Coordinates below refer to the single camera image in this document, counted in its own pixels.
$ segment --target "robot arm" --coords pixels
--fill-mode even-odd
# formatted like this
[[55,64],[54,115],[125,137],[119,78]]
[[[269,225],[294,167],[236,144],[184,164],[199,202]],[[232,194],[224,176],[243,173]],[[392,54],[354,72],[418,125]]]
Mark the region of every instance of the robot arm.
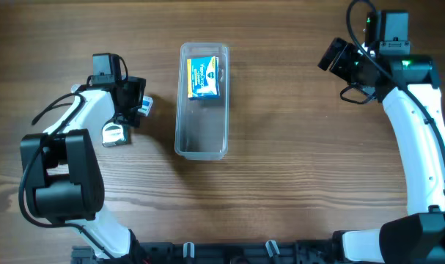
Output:
[[[412,84],[408,88],[427,107],[441,132],[445,144],[445,126],[441,113],[440,90],[433,89],[430,84]],[[408,193],[408,215],[413,217],[418,213],[427,214],[430,207],[434,208],[435,206],[445,211],[445,195],[443,192],[445,189],[445,171],[440,150],[430,126],[424,122],[424,116],[416,104],[397,87],[385,97],[382,104],[389,116],[400,149]],[[416,235],[419,234],[419,231],[424,230],[429,234],[432,233],[437,238],[443,237],[445,221],[442,220],[445,219],[445,216],[439,216],[435,212],[430,215],[421,215],[420,218],[424,219],[424,223],[418,226],[418,230],[414,230]],[[345,257],[352,261],[384,263],[383,254],[390,257],[389,252],[396,248],[397,244],[417,247],[411,241],[405,242],[397,239],[397,237],[410,239],[412,236],[400,232],[400,230],[405,229],[405,225],[398,221],[395,222],[396,227],[385,224],[379,229],[346,232],[342,235]],[[423,239],[426,244],[423,248],[432,250],[433,247],[436,247],[436,244],[439,244],[436,241],[441,241],[437,238],[435,240]],[[406,257],[411,257],[411,250],[406,253],[409,254]]]
[[[347,19],[356,2],[351,3]],[[410,55],[406,12],[368,14],[364,47],[372,55],[359,48],[350,24],[348,30],[355,45],[336,38],[318,66],[327,70],[331,64],[333,74],[383,104],[400,149],[410,216],[380,229],[335,232],[342,259],[445,262],[445,127],[437,68],[428,56]]]
[[[139,126],[137,112],[142,105],[145,80],[128,77],[128,73],[122,78],[120,60],[115,54],[95,54],[92,85],[87,82],[74,86],[71,92],[81,97],[76,97],[44,133],[25,136],[21,156],[25,170],[33,153],[45,145],[27,175],[25,191],[30,214],[52,224],[81,226],[82,230],[73,229],[99,259],[130,260],[141,258],[144,252],[136,247],[139,243],[133,233],[103,204],[103,179],[92,146],[92,142],[101,140],[102,127],[110,120]],[[58,164],[67,164],[69,173],[50,177],[46,169]]]

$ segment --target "black mount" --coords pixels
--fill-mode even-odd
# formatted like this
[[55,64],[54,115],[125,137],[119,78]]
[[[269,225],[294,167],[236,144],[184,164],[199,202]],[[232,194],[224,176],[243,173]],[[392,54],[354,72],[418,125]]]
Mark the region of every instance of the black mount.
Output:
[[[48,134],[26,135],[21,141],[23,169]],[[68,174],[49,175],[47,169],[67,164]],[[87,129],[59,134],[33,163],[26,181],[30,213],[53,224],[72,219],[93,220],[103,207],[105,190]]]
[[[126,77],[121,75],[122,61],[126,69]],[[113,121],[121,125],[138,128],[140,118],[138,109],[142,106],[142,98],[146,87],[146,79],[128,76],[124,59],[116,54],[94,54],[92,85],[86,89],[102,89],[110,92],[113,99],[115,116]]]
[[380,251],[385,263],[445,263],[445,212],[432,205],[384,224]]
[[[408,13],[379,11],[367,15],[365,46],[375,52],[375,61],[388,71],[402,87],[409,84],[441,85],[437,67],[430,56],[411,55],[408,41]],[[335,38],[318,67],[329,70],[366,96],[374,95],[379,103],[396,87],[358,52],[358,48]]]

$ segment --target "wood grain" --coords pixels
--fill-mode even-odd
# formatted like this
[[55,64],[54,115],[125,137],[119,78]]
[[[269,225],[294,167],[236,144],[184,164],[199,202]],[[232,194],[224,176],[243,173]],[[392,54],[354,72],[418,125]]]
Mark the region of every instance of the wood grain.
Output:
[[[0,4],[0,263],[68,263],[70,247],[83,244],[70,230],[41,230],[21,218],[19,143],[60,117],[64,110],[29,124],[71,84],[85,82],[100,52],[123,56],[155,99],[131,145],[95,147],[106,204],[140,241],[327,238],[404,216],[405,178],[382,106],[341,101],[345,83],[316,66],[334,37],[349,39],[347,5]],[[409,11],[413,52],[439,66],[445,116],[445,1],[376,5]],[[366,11],[353,15],[359,38]],[[180,46],[204,41],[226,43],[231,53],[229,152],[215,162],[174,154]]]

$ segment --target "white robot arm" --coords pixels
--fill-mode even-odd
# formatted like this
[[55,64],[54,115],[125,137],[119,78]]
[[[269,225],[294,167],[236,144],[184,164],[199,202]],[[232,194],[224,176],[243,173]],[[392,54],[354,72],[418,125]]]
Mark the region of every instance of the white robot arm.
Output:
[[[445,144],[440,90],[433,89],[430,84],[412,84],[408,89],[427,108]],[[427,213],[432,205],[445,211],[443,161],[435,135],[424,123],[423,114],[397,87],[383,99],[382,104],[400,149],[408,193],[408,215]],[[379,240],[380,229],[346,232],[342,236],[345,257],[352,261],[384,263]]]
[[[94,249],[96,257],[104,260],[130,259],[130,250],[139,244],[103,204],[103,180],[92,146],[102,139],[107,122],[139,126],[137,113],[142,107],[145,80],[128,77],[128,73],[122,78],[120,60],[115,54],[95,54],[94,75],[87,84],[71,89],[77,95],[72,106],[44,133],[27,135],[21,142],[26,203],[33,216],[44,217],[52,225],[38,224],[26,216],[27,220],[41,227],[72,227]],[[39,149],[43,149],[37,154],[41,161],[37,158],[32,163],[31,156]],[[48,177],[45,169],[57,164],[67,164],[69,174]],[[19,202],[23,204],[23,190],[20,192]],[[138,249],[133,254],[139,257],[142,253]]]

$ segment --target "black bracket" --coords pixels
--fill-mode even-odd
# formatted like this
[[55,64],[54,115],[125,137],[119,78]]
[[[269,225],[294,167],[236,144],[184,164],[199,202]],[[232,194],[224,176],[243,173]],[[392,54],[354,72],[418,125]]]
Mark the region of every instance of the black bracket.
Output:
[[330,67],[330,71],[345,80],[347,83],[353,82],[351,73],[356,67],[356,63],[359,60],[358,48],[352,43],[348,43],[345,40],[336,37],[326,50],[321,61],[318,63],[318,67],[322,70],[327,70]]
[[[121,75],[120,61],[126,69],[126,77]],[[142,107],[146,79],[128,76],[123,58],[116,54],[93,54],[92,86],[87,89],[101,89],[110,92],[114,104],[115,123],[138,128],[140,119],[137,114]]]
[[431,118],[431,119],[425,119],[425,120],[424,120],[424,123],[425,123],[426,125],[429,125],[429,124],[435,124],[435,120],[434,120],[433,118]]
[[384,224],[380,251],[385,263],[445,263],[445,212],[429,207]]
[[[23,170],[48,134],[26,135],[21,141]],[[67,164],[69,173],[49,175],[47,169]],[[26,203],[35,217],[51,223],[93,220],[103,207],[105,190],[87,129],[59,134],[47,143],[26,181]]]

